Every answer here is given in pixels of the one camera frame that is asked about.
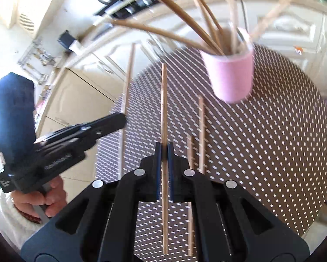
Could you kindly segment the left hand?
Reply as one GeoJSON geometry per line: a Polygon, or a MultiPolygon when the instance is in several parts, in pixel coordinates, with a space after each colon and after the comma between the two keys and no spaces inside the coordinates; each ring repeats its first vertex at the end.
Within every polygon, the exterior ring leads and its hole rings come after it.
{"type": "Polygon", "coordinates": [[[50,181],[50,187],[50,191],[45,195],[39,191],[24,194],[16,190],[11,193],[11,198],[19,211],[35,218],[39,218],[40,216],[34,210],[34,206],[47,205],[45,214],[51,218],[57,215],[67,205],[67,193],[64,190],[63,180],[60,176],[50,181]]]}

